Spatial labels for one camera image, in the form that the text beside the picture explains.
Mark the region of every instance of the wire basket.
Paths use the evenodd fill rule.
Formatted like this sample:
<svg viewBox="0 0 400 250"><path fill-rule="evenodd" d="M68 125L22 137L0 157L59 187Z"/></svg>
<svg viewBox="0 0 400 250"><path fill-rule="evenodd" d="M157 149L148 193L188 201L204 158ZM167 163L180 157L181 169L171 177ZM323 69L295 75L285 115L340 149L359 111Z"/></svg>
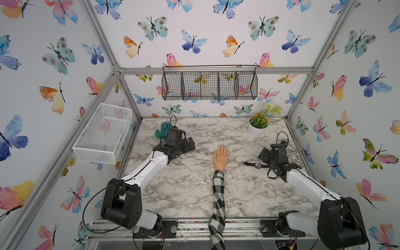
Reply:
<svg viewBox="0 0 400 250"><path fill-rule="evenodd" d="M78 160L116 164L131 119L131 109L100 103L72 147Z"/></svg>
<svg viewBox="0 0 400 250"><path fill-rule="evenodd" d="M191 71L188 70L190 67L194 66L185 66L184 72L174 71L174 67L166 72L163 67L164 100L254 100L257 97L256 66L240 71L237 68L232 71Z"/></svg>

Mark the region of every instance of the marble countertop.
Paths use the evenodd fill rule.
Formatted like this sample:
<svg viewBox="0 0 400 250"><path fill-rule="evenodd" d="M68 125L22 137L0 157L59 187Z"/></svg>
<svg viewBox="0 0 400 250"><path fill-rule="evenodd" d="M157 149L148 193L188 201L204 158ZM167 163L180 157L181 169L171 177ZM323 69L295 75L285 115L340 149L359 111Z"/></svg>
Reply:
<svg viewBox="0 0 400 250"><path fill-rule="evenodd" d="M159 143L154 136L169 118L143 119L126 173L135 170ZM267 177L267 169L245 166L243 161L259 162L264 147L275 143L278 132L289 131L282 118L270 118L262 137L247 133L247 117L178 118L176 126L192 137L196 150L170 162L142 191L144 209L169 218L201 218L212 215L213 154L220 144L229 150L224 171L225 211L227 217L267 217L279 212L299 210L311 214L318 209L301 192L280 178ZM281 133L278 141L286 140ZM289 161L304 166L290 138Z"/></svg>

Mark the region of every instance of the green glove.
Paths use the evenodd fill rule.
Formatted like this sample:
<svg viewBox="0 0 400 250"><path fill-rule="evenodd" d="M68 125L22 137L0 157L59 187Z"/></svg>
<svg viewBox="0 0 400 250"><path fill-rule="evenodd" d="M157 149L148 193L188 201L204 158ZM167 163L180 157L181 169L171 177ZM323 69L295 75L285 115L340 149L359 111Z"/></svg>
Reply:
<svg viewBox="0 0 400 250"><path fill-rule="evenodd" d="M172 127L172 124L169 122L163 122L161 124L161 131L158 129L155 132L156 138L160 139L161 137L166 138L168 134L168 130Z"/></svg>

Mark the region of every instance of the white pot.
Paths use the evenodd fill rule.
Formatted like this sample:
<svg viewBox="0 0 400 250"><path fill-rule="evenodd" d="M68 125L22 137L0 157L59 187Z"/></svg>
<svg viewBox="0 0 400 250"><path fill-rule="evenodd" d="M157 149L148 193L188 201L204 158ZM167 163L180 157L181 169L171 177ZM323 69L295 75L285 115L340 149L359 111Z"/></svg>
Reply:
<svg viewBox="0 0 400 250"><path fill-rule="evenodd" d="M258 138L267 130L268 126L265 128L256 128L250 123L250 119L248 121L248 133L253 138Z"/></svg>

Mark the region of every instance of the plaid sleeve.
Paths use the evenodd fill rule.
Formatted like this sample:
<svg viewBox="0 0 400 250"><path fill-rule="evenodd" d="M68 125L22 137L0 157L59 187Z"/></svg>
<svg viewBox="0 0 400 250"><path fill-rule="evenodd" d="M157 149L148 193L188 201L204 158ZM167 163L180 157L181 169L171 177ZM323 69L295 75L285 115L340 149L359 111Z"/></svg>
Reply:
<svg viewBox="0 0 400 250"><path fill-rule="evenodd" d="M214 214L208 223L211 233L212 250L225 250L222 232L225 228L225 201L224 201L224 172L217 170L214 173L212 190L214 192Z"/></svg>

